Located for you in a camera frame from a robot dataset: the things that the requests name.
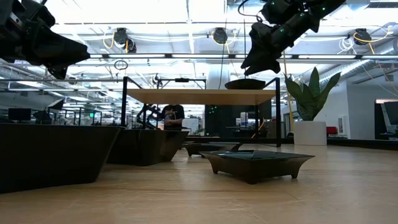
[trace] red object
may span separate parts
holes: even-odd
[[[327,134],[337,134],[337,128],[336,127],[326,127],[326,133]]]

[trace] person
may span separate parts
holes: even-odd
[[[181,105],[167,105],[163,108],[162,119],[165,130],[181,131],[184,118],[184,107]]]

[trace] white planter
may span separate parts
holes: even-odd
[[[294,144],[298,146],[326,146],[326,122],[300,121],[294,123]]]

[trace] snake plant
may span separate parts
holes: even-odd
[[[314,120],[325,105],[330,90],[338,83],[339,79],[340,73],[333,75],[321,90],[317,68],[312,71],[310,83],[308,85],[304,83],[302,87],[287,78],[285,74],[287,91],[296,99],[297,112],[304,121]]]

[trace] wooden floor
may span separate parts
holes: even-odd
[[[264,149],[267,146],[243,146]],[[249,185],[179,151],[150,167],[106,166],[94,184],[0,195],[0,223],[398,223],[398,152],[283,146],[312,154],[297,180]]]

